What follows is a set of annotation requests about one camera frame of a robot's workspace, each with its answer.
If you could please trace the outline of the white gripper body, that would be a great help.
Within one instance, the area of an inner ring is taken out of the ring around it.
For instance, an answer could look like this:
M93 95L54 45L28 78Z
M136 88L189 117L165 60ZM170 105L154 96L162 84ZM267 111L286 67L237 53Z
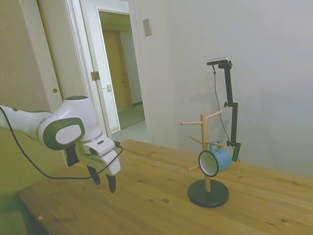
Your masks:
M88 141L78 141L76 143L76 153L79 161L102 170L110 176L116 175L120 170L120 162L117 152L114 150L115 144L107 136L98 136Z

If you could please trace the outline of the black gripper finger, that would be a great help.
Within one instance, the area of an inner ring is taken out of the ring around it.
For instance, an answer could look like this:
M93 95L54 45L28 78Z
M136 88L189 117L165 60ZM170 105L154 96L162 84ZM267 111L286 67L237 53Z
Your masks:
M111 193L114 193L116 191L116 177L113 175L108 175L106 174L108 184L109 184L109 189Z
M99 185L101 183L101 180L100 177L98 176L97 170L89 165L87 166L87 169L95 184Z

